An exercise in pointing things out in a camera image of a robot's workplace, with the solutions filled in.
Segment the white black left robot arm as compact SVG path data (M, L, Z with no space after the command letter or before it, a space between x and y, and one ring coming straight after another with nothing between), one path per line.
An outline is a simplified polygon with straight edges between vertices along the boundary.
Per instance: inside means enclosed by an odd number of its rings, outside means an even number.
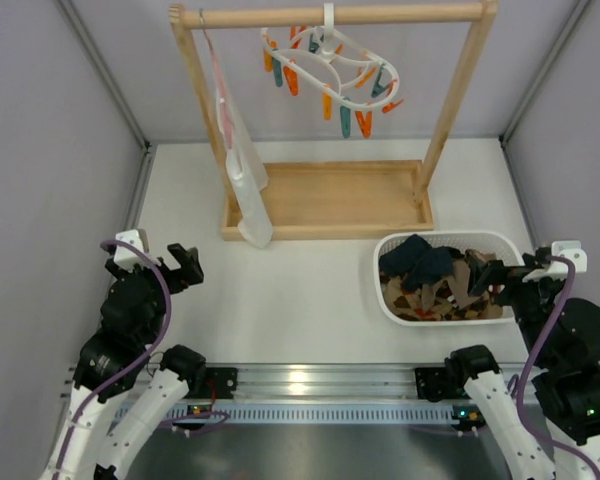
M201 284L204 272L197 248L179 243L167 247L176 269L163 258L152 259L142 243L113 239L101 247L114 282L100 307L100 325L80 350L44 479L125 478L167 412L206 376L202 354L170 347L141 397L119 423L113 421L167 333L173 296Z

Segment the dark navy sock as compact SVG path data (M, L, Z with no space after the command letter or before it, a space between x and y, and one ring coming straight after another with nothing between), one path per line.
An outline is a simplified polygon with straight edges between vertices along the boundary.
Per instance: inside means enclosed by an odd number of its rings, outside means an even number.
M403 276L431 249L432 246L424 238L411 235L379 257L379 270L387 276Z

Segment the white plastic clip hanger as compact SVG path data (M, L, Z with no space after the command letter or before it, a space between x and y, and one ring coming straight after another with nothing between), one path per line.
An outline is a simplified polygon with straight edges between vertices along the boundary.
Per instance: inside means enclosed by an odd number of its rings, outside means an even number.
M297 96L305 82L322 95L324 107L362 114L387 114L401 106L401 78L394 65L337 30L332 3L324 5L323 16L321 25L293 26L282 45L268 28L260 30L265 71L274 84Z

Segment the navy sock with bear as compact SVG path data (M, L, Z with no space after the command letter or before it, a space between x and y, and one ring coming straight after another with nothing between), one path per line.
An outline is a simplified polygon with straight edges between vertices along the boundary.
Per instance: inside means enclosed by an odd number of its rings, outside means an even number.
M454 258L447 247L429 249L405 274L401 288L412 292L423 285L433 285L443 277L453 273Z

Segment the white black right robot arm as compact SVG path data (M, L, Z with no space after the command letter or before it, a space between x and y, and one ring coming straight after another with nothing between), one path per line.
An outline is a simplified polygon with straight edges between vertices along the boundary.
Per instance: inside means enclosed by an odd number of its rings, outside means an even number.
M507 266L468 259L468 293L499 292L528 349L514 383L484 345L450 353L451 380L478 407L515 479L600 479L600 307L574 298L587 255L558 241Z

